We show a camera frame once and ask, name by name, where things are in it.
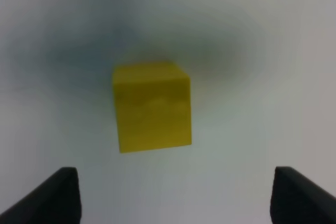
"cube front face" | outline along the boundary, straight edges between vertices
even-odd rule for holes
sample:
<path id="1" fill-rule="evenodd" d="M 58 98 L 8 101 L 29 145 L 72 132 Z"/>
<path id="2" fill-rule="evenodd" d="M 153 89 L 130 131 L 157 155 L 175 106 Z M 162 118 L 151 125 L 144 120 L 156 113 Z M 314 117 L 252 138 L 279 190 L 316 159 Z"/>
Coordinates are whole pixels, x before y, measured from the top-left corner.
<path id="1" fill-rule="evenodd" d="M 189 78 L 114 85 L 120 152 L 190 145 Z"/>

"cube side face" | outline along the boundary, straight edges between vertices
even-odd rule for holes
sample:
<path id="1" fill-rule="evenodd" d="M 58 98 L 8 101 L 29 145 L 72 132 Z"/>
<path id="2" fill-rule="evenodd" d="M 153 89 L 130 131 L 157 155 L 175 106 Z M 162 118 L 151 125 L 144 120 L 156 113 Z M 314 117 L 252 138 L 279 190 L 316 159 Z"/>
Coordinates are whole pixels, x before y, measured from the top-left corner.
<path id="1" fill-rule="evenodd" d="M 189 78 L 113 88 L 121 153 L 192 143 Z"/>

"white background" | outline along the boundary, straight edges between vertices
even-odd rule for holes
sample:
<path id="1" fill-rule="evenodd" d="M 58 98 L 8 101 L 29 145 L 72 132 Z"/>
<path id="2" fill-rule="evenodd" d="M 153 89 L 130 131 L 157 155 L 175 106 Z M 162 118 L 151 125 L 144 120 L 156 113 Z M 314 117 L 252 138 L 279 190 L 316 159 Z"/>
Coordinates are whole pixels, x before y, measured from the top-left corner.
<path id="1" fill-rule="evenodd" d="M 62 166 L 82 223 L 271 223 L 274 168 L 336 195 L 336 0 L 0 0 L 0 212 Z M 119 154 L 116 63 L 192 78 L 193 145 Z"/>

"yellow cube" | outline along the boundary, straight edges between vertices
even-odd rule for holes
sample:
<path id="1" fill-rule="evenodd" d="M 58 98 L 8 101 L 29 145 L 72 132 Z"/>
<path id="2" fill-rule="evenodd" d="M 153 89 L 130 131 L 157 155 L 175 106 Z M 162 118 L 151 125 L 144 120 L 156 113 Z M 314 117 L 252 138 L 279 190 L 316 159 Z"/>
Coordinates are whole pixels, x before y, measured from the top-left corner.
<path id="1" fill-rule="evenodd" d="M 190 79 L 177 65 L 117 67 L 113 90 L 121 153 L 191 144 Z"/>

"cube top face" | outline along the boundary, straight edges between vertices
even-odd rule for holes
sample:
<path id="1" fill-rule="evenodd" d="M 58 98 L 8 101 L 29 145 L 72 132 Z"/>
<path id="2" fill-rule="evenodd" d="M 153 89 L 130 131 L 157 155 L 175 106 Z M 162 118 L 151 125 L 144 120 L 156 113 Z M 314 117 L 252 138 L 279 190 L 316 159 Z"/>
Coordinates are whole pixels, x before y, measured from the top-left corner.
<path id="1" fill-rule="evenodd" d="M 185 73 L 183 78 L 113 82 L 113 88 L 121 153 L 192 143 L 190 79 Z"/>
<path id="2" fill-rule="evenodd" d="M 188 78 L 188 75 L 172 62 L 141 63 L 116 67 L 113 73 L 113 84 L 165 81 L 179 78 Z"/>

